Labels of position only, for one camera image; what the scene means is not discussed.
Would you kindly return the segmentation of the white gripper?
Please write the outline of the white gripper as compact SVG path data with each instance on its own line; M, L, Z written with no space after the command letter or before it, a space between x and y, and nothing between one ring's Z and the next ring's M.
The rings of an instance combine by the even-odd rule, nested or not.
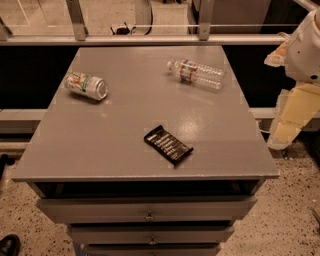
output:
M271 67L285 66L286 75L299 82L283 89L267 140L269 148L286 149L320 111L320 8L311 11L290 36L264 60Z

